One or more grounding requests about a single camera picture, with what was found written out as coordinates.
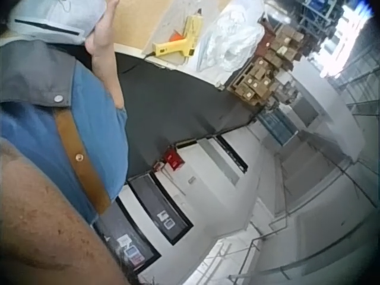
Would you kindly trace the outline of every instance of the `man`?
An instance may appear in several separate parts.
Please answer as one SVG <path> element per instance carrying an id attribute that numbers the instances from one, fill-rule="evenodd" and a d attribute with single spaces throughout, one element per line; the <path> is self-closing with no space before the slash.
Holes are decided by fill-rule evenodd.
<path id="1" fill-rule="evenodd" d="M 1 2 L 2 31 L 16 3 Z M 0 48 L 0 268 L 11 284 L 129 284 L 86 224 L 97 213 L 53 117 L 54 108 L 71 109 L 89 159 L 110 200 L 115 199 L 128 167 L 126 113 L 112 38 L 117 4 L 108 1 L 85 41 L 93 74 L 39 41 Z"/>

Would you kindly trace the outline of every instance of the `metal rivet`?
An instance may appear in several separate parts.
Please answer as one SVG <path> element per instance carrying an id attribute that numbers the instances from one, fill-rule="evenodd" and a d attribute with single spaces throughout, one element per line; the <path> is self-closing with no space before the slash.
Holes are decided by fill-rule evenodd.
<path id="1" fill-rule="evenodd" d="M 54 102 L 55 103 L 60 103 L 64 100 L 64 97 L 62 95 L 57 95 L 54 97 Z"/>
<path id="2" fill-rule="evenodd" d="M 81 162 L 81 161 L 83 161 L 83 154 L 80 154 L 80 153 L 78 153 L 76 156 L 75 156 L 75 160 L 76 161 L 78 161 L 78 162 Z"/>

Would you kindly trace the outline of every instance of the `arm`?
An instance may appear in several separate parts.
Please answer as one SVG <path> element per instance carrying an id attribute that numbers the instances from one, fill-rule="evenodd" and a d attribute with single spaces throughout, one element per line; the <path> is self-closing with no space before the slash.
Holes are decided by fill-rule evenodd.
<path id="1" fill-rule="evenodd" d="M 124 108 L 124 98 L 121 90 L 116 56 L 113 48 L 113 19 L 119 0 L 108 0 L 107 10 L 96 24 L 94 31 L 85 41 L 85 48 L 92 56 L 94 75 L 104 84 L 116 108 Z"/>
<path id="2" fill-rule="evenodd" d="M 60 191 L 1 140 L 1 269 L 15 284 L 129 283 Z"/>

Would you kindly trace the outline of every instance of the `brown strap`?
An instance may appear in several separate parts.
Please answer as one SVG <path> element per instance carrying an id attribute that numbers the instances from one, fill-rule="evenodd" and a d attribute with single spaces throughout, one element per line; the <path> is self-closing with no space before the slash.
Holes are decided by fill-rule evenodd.
<path id="1" fill-rule="evenodd" d="M 71 111 L 69 109 L 55 109 L 54 118 L 66 154 L 87 198 L 98 214 L 104 213 L 111 205 L 111 201 L 103 182 L 86 153 Z"/>

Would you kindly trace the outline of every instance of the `red box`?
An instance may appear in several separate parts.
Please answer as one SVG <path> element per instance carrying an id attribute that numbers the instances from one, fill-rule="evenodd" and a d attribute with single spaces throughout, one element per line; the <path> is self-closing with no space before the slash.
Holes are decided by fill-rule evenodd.
<path id="1" fill-rule="evenodd" d="M 177 153 L 175 148 L 169 148 L 164 154 L 164 161 L 170 165 L 173 171 L 181 168 L 185 164 L 184 160 Z"/>

